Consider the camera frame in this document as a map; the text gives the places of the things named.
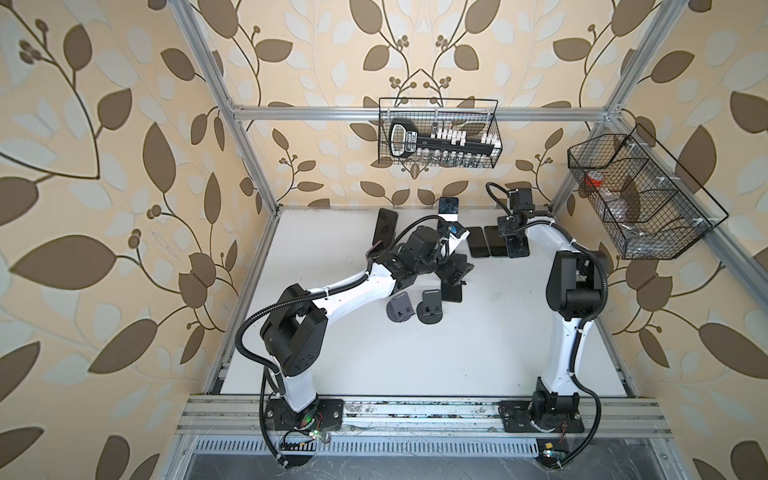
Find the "green phone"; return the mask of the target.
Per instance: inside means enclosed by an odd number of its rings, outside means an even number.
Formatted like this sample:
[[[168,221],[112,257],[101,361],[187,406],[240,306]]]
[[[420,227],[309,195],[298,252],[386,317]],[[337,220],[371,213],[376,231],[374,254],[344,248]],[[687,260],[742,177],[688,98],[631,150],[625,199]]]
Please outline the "green phone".
[[[485,226],[483,228],[487,246],[492,257],[507,257],[507,245],[505,238],[500,234],[497,226]]]

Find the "black phone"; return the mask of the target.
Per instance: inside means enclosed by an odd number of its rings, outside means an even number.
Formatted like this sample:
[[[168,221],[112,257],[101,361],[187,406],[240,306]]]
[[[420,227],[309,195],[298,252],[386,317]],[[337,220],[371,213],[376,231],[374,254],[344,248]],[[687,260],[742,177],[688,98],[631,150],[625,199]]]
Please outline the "black phone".
[[[484,230],[482,227],[468,227],[467,244],[472,258],[489,258],[491,256]]]

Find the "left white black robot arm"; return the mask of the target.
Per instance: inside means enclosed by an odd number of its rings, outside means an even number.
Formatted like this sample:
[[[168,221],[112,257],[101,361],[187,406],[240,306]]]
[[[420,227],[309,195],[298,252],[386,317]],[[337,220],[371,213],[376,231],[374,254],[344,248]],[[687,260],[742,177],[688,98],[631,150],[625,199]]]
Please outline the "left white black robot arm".
[[[365,269],[340,282],[306,290],[287,287],[279,300],[246,318],[235,334],[237,352],[275,378],[287,408],[304,414],[316,408],[310,367],[319,358],[325,333],[358,308],[389,298],[435,274],[459,285],[472,269],[456,249],[469,230],[443,215],[427,215],[408,225],[388,246],[378,242],[366,253]]]

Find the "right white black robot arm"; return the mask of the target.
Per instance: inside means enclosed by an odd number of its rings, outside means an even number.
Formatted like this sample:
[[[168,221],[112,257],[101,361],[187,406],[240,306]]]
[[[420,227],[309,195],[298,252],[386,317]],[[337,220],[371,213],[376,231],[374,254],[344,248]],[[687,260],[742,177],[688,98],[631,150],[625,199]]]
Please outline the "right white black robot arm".
[[[548,212],[538,209],[530,188],[508,189],[488,182],[485,190],[503,210],[497,237],[507,256],[527,256],[529,243],[534,242],[551,258],[545,286],[554,321],[550,353],[528,407],[532,425],[551,429],[556,420],[578,413],[582,393],[596,396],[580,382],[577,369],[582,341],[607,303],[606,256],[578,243]]]

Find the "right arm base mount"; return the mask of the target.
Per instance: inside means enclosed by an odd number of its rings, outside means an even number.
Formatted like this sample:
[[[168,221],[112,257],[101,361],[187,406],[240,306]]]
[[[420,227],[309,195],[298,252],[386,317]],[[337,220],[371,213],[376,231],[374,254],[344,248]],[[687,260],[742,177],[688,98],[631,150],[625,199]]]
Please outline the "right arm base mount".
[[[584,433],[578,412],[579,399],[505,400],[498,403],[503,429],[507,433],[562,434]]]

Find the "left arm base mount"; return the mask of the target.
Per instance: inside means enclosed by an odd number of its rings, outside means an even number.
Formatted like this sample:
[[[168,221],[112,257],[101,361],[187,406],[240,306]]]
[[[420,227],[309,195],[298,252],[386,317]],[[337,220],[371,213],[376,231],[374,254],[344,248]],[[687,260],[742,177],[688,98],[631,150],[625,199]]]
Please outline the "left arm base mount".
[[[345,402],[338,398],[316,398],[299,412],[282,398],[271,399],[265,408],[266,425],[276,431],[335,431],[343,423]]]

